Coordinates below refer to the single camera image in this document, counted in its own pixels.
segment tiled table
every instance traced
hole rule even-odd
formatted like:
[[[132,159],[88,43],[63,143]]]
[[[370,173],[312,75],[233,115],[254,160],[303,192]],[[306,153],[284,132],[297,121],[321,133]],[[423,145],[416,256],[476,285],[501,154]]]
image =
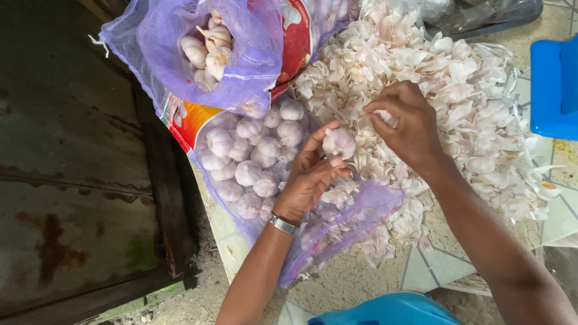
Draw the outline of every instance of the tiled table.
[[[529,46],[538,39],[568,39],[578,33],[578,0],[545,1],[542,16],[532,24],[493,34],[473,42],[500,43],[513,51],[517,67],[529,66]],[[531,71],[522,74],[514,91],[529,118]],[[578,143],[569,143],[578,152]],[[554,201],[548,202],[549,219],[538,223],[533,220],[518,222],[512,229],[529,249],[546,245],[578,231],[578,164],[545,141],[534,159],[537,166],[566,165],[548,172],[547,179],[563,189]],[[195,171],[197,179],[202,179]],[[249,252],[231,217],[214,204],[207,195],[204,184],[199,182],[210,224],[225,266],[229,281],[233,280],[244,257]],[[430,240],[433,252],[417,247],[396,245],[395,258],[374,269],[366,262],[363,253],[352,248],[335,256],[332,263],[308,280],[294,283],[288,290],[281,290],[267,307],[264,324],[305,324],[311,317],[330,310],[349,308],[379,295],[400,290],[426,292],[475,272],[473,265],[449,230],[439,206],[425,215],[425,223],[432,229]]]

